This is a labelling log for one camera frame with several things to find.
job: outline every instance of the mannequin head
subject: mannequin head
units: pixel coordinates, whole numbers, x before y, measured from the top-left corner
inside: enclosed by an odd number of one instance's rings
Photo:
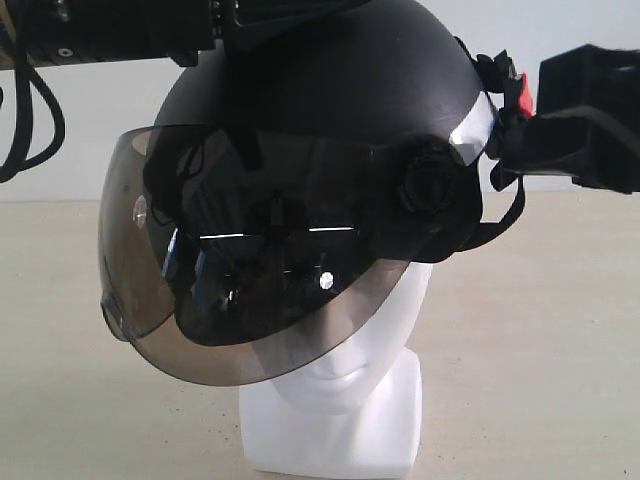
[[[318,360],[272,380],[278,393],[309,413],[339,415],[362,407],[409,340],[432,269],[411,264],[358,332]]]

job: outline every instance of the black helmet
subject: black helmet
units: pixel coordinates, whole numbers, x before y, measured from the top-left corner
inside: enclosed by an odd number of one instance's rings
[[[207,385],[315,360],[411,262],[466,248],[495,118],[463,46],[414,0],[203,54],[111,163],[100,268],[113,333]]]

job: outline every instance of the table surface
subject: table surface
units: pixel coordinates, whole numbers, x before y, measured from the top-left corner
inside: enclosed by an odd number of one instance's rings
[[[489,195],[487,217],[510,200]],[[236,389],[180,383],[112,339],[97,213],[0,205],[0,478],[278,478],[242,458]],[[437,266],[410,342],[411,479],[640,478],[639,247],[638,197],[532,194],[503,238]]]

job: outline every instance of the red clip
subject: red clip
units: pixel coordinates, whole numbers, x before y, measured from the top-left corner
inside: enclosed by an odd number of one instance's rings
[[[522,74],[522,93],[518,99],[518,108],[522,113],[529,118],[534,115],[533,95],[531,95],[531,88],[529,87],[529,77],[526,73]]]

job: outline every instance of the background wall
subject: background wall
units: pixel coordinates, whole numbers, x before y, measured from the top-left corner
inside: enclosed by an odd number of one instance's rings
[[[609,48],[640,47],[638,0],[423,0],[474,53],[507,48],[537,90],[538,66],[548,57],[595,43]],[[118,136],[152,124],[180,74],[169,60],[89,65],[42,70],[65,111],[68,138],[48,164],[0,185],[0,201],[97,200]],[[0,72],[7,97],[0,113],[0,158],[13,135],[15,105],[11,72]],[[52,129],[48,112],[36,102],[34,153]],[[486,180],[489,162],[483,165]],[[571,188],[566,179],[530,179],[530,188]]]

